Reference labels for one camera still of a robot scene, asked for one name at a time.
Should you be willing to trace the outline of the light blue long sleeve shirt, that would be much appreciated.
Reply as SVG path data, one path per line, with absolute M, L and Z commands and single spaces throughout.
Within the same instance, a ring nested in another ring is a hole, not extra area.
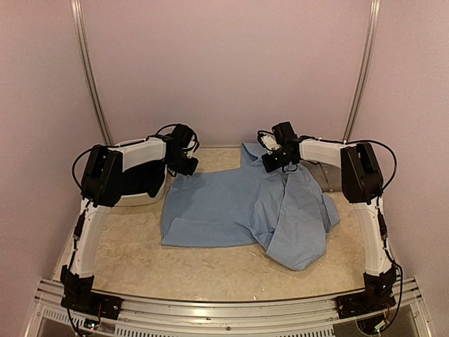
M 161 218 L 161 243 L 187 248 L 259 244 L 291 270 L 303 270 L 326 252 L 326 238 L 340 217 L 302 164 L 266 172 L 265 150 L 241 146 L 241 166 L 178 176 Z

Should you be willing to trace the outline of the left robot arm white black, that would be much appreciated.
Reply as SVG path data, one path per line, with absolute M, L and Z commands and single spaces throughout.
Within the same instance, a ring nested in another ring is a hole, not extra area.
M 171 124 L 170 133 L 153 135 L 116 145 L 94 145 L 81 179 L 74 182 L 81 192 L 81 209 L 72 235 L 72 254 L 62 266 L 64 288 L 61 306 L 98 319 L 119 317 L 122 298 L 93 291 L 93 264 L 107 216 L 121 200 L 158 201 L 167 176 L 192 175 L 199 148 L 193 129 Z

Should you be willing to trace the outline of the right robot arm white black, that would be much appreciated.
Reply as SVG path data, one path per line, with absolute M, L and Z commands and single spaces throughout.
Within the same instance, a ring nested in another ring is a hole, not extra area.
M 403 270 L 389 251 L 382 200 L 389 183 L 384 181 L 375 156 L 375 141 L 346 142 L 297 136 L 288 121 L 273 126 L 270 131 L 259 130 L 257 140 L 267 151 L 262 162 L 268 172 L 299 164 L 301 160 L 341 170 L 342 193 L 361 225 L 366 264 L 364 289 L 335 299 L 339 318 L 399 308 L 401 299 L 394 297 L 393 285 L 403 281 Z

